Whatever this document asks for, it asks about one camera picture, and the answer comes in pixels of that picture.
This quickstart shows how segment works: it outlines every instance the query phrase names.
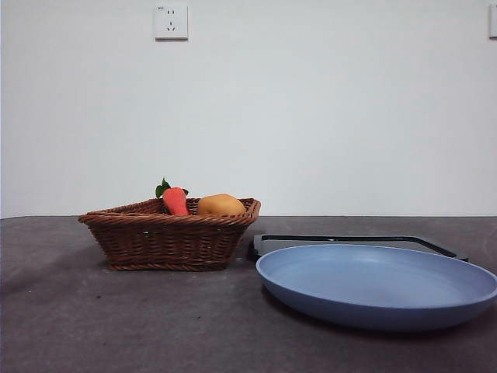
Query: yellow fruit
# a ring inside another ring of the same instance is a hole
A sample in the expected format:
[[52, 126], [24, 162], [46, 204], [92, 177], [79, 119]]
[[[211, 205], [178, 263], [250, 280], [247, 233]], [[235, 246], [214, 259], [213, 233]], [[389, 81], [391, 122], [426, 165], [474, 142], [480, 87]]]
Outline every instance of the yellow fruit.
[[200, 198], [196, 213], [214, 216], [239, 215], [245, 213], [245, 206], [229, 194], [215, 194]]

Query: brown wicker basket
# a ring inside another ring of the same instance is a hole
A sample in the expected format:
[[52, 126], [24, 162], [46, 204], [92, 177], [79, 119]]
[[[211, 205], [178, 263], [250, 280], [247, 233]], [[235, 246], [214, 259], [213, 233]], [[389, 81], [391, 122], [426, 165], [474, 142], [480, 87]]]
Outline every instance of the brown wicker basket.
[[191, 215], [165, 213], [154, 198], [81, 215], [113, 270], [223, 270], [243, 233], [259, 216], [260, 202], [240, 201], [244, 214], [211, 217], [196, 214], [198, 198], [186, 200]]

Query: blue plate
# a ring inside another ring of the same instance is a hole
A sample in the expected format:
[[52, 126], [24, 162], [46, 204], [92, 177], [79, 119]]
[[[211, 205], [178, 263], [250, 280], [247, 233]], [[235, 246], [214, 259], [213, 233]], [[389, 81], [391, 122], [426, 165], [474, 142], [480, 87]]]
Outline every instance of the blue plate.
[[446, 256], [365, 245], [279, 249], [256, 264], [297, 311], [364, 329], [420, 331], [467, 322], [497, 298], [497, 277]]

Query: wall outlet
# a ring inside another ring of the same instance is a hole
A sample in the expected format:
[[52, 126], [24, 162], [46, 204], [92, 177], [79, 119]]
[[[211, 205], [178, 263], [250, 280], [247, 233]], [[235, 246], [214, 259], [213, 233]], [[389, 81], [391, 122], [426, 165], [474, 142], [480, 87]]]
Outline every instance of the wall outlet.
[[490, 39], [497, 40], [497, 2], [490, 4]]
[[188, 39], [188, 6], [157, 4], [154, 10], [155, 39]]

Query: table surface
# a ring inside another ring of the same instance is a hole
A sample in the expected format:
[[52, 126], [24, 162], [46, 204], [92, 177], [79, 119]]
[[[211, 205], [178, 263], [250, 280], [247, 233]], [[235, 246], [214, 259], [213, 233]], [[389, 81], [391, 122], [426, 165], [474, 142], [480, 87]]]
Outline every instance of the table surface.
[[260, 217], [226, 270], [115, 272], [76, 217], [2, 224], [2, 372], [497, 373], [497, 305], [450, 329], [378, 333], [279, 303], [254, 235], [418, 235], [497, 273], [497, 218]]

